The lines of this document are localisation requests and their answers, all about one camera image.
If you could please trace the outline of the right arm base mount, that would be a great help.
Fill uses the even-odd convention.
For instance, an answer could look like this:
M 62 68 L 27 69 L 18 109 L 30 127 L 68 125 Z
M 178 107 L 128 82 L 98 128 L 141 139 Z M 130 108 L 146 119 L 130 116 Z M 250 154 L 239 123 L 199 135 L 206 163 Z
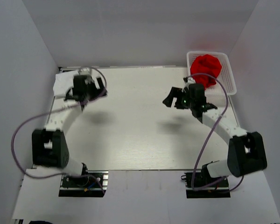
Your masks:
M 181 180 L 185 182 L 187 199 L 214 199 L 214 198 L 230 198 L 230 189 L 228 180 L 219 178 L 207 179 L 203 177 L 200 171 L 195 173 L 194 188 L 191 185 L 193 172 L 186 172 L 181 176 Z

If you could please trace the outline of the red t shirt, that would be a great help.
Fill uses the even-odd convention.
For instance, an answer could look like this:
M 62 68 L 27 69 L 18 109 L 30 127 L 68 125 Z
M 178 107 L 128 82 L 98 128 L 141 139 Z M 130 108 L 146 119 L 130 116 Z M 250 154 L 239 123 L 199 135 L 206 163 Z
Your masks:
M 198 56 L 192 63 L 190 67 L 190 74 L 205 73 L 211 75 L 214 78 L 218 78 L 222 69 L 220 61 L 209 54 Z M 206 75 L 197 75 L 193 76 L 193 79 L 196 83 L 202 84 L 204 89 L 207 89 L 216 84 L 216 80 L 206 76 Z

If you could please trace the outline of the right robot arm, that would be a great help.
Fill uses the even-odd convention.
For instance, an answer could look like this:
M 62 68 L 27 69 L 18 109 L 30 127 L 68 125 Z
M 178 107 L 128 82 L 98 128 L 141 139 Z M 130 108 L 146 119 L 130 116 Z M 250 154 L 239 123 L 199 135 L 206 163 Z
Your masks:
M 163 100 L 166 107 L 190 109 L 202 124 L 212 128 L 228 146 L 226 160 L 203 165 L 201 179 L 207 186 L 214 185 L 219 177 L 241 177 L 267 168 L 263 138 L 258 132 L 248 132 L 231 123 L 218 108 L 208 103 L 201 84 L 188 84 L 183 89 L 172 87 Z

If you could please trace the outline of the white t shirt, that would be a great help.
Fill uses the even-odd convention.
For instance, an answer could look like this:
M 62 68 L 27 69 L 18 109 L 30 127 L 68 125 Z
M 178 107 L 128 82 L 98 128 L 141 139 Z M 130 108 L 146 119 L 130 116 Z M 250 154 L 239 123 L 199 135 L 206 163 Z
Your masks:
M 73 87 L 73 78 L 77 74 L 76 70 L 56 74 L 53 86 L 54 96 L 64 97 L 66 92 Z

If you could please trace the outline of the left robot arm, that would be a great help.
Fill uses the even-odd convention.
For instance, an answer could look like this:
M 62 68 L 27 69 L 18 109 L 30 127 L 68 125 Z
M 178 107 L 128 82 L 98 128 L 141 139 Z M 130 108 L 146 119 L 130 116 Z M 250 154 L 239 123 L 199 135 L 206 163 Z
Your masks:
M 106 95 L 105 77 L 93 79 L 91 75 L 75 75 L 73 87 L 60 99 L 61 108 L 51 112 L 50 121 L 43 129 L 32 132 L 33 163 L 73 175 L 78 186 L 85 186 L 89 182 L 89 174 L 83 171 L 82 162 L 70 157 L 66 133 L 88 103 Z

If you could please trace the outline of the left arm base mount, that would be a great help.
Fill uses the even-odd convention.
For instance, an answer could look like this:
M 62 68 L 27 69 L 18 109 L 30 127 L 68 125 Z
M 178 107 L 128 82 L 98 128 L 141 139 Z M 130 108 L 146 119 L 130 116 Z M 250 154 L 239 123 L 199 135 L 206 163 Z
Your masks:
M 102 198 L 107 191 L 108 171 L 89 171 L 95 177 L 71 178 L 62 176 L 59 197 Z

